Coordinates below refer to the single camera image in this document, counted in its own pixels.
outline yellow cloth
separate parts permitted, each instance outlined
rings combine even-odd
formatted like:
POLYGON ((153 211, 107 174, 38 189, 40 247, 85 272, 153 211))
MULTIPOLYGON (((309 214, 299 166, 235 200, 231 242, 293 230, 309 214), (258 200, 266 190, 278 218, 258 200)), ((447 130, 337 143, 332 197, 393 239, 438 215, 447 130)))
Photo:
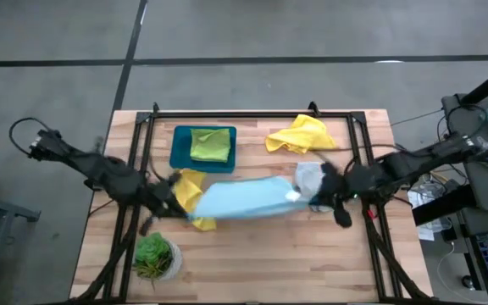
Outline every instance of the yellow cloth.
MULTIPOLYGON (((206 174, 192 169, 183 169, 180 173, 182 176, 173 186, 173 193, 185 211, 191 213, 195 211, 202 196, 201 184, 206 174)), ((216 220, 214 219, 199 217, 192 223, 199 230, 216 230, 216 220)))
POLYGON ((305 114, 299 114, 290 128, 268 135, 265 145, 269 153, 285 147, 300 154, 304 154, 308 149, 336 147, 335 140, 327 134, 325 124, 305 114))

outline blue tray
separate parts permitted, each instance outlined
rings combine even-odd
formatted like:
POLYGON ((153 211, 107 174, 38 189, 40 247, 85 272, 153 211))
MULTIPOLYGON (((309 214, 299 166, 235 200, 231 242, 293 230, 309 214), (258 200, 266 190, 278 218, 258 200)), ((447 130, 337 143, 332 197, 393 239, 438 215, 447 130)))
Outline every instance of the blue tray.
POLYGON ((236 161, 236 128, 233 126, 176 126, 170 149, 170 167, 194 169, 204 173, 232 173, 236 161), (191 129, 229 129, 230 150, 227 162, 207 162, 191 159, 191 129))

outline green succulent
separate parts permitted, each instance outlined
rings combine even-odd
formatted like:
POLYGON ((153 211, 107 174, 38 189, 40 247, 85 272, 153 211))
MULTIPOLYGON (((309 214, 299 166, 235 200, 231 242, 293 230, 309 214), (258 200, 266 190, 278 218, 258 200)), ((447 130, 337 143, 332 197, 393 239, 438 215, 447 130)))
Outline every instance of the green succulent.
POLYGON ((171 261, 169 244, 158 232, 137 242, 134 267, 138 276, 156 279, 167 271, 171 261))

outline white cable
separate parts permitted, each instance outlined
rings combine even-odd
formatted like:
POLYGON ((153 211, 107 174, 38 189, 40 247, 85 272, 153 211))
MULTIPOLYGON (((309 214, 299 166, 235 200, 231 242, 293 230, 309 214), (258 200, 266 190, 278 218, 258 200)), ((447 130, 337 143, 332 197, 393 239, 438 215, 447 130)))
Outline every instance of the white cable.
POLYGON ((454 252, 455 252, 455 244, 452 242, 451 243, 451 251, 444 255, 443 258, 440 259, 440 262, 438 263, 438 267, 436 268, 436 273, 438 274, 438 279, 440 279, 440 282, 442 285, 444 285, 444 287, 446 287, 447 290, 449 290, 451 293, 463 298, 464 300, 468 301, 468 302, 472 302, 474 304, 488 304, 488 302, 478 302, 478 301, 474 301, 474 300, 470 300, 469 298, 467 297, 464 297, 463 295, 461 295, 460 293, 452 290, 451 288, 449 288, 447 285, 446 285, 446 282, 444 282, 444 280, 441 278, 441 275, 440 275, 440 266, 441 266, 441 263, 443 263, 443 261, 450 255, 452 255, 454 252))

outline potted plant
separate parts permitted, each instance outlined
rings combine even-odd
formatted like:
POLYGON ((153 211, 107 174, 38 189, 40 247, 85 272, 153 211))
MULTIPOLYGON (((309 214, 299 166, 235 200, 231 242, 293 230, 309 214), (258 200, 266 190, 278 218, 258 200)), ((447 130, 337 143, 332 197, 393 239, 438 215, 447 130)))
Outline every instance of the potted plant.
POLYGON ((173 278, 182 265, 182 253, 159 232, 142 237, 136 245, 135 271, 139 277, 155 280, 173 278))

